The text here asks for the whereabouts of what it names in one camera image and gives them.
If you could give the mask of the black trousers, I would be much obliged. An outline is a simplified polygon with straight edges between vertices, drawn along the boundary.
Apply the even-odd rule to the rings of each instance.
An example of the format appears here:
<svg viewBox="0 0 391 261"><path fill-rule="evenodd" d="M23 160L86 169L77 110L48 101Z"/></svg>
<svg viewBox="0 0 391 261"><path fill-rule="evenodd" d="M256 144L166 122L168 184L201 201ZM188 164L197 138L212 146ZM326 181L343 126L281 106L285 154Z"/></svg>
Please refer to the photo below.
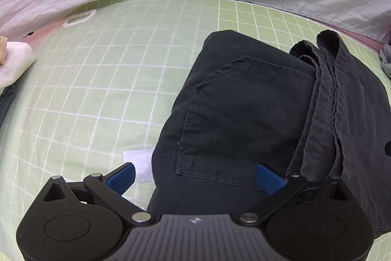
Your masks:
<svg viewBox="0 0 391 261"><path fill-rule="evenodd" d="M264 163L311 182L338 176L390 230L390 103L377 76L332 30L283 52L210 34L152 155L153 215L239 215L266 197Z"/></svg>

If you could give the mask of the blue folded jeans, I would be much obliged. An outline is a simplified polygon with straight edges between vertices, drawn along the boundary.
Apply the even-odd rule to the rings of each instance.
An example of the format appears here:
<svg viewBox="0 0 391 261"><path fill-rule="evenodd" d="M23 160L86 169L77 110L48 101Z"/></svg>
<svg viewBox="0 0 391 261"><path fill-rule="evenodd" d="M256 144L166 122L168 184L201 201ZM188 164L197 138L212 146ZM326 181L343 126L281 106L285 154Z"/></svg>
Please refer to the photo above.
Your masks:
<svg viewBox="0 0 391 261"><path fill-rule="evenodd" d="M0 96L0 126L3 124L5 115L7 114L8 108L11 105L16 95L15 85L6 87Z"/></svg>

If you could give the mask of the white folded garment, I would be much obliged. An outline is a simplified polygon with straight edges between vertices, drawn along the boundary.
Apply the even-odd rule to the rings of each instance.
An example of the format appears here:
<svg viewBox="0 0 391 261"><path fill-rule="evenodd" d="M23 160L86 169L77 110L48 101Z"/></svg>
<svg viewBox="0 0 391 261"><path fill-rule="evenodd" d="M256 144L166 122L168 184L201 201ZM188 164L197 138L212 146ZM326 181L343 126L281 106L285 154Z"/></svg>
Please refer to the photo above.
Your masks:
<svg viewBox="0 0 391 261"><path fill-rule="evenodd" d="M1 64L1 93L14 84L34 63L36 56L26 42L8 42L5 61Z"/></svg>

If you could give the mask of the grey t-shirt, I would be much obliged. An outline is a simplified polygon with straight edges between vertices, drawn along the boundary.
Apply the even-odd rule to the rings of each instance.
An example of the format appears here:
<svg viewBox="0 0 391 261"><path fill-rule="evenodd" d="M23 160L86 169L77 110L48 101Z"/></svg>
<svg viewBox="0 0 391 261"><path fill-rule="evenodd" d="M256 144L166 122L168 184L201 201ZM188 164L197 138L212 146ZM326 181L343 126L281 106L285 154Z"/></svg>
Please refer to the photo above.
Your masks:
<svg viewBox="0 0 391 261"><path fill-rule="evenodd" d="M390 42L383 45L379 51L380 63L383 72L391 79L391 46Z"/></svg>

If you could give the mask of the beige folded garment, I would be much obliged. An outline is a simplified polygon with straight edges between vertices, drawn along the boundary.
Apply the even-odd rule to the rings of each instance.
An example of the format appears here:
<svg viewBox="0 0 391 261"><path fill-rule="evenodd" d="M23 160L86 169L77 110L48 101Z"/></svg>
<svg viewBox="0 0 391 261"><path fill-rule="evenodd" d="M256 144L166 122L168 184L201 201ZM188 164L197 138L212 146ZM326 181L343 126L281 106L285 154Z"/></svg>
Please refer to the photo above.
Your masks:
<svg viewBox="0 0 391 261"><path fill-rule="evenodd" d="M0 36L0 64L4 65L7 56L7 37Z"/></svg>

